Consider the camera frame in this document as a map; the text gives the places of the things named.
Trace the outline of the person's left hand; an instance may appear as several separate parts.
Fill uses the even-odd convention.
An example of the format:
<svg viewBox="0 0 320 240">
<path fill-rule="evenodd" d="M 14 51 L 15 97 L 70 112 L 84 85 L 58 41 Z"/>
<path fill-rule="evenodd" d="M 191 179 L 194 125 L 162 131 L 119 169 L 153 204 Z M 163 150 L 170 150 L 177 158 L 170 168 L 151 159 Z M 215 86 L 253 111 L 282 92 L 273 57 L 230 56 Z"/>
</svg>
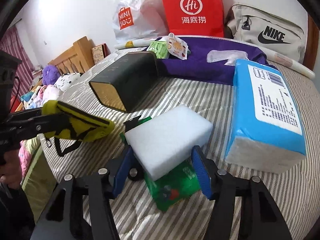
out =
<svg viewBox="0 0 320 240">
<path fill-rule="evenodd" d="M 1 182 L 11 189 L 19 189 L 22 180 L 22 170 L 19 150 L 4 153 L 5 164 L 1 166 Z"/>
</svg>

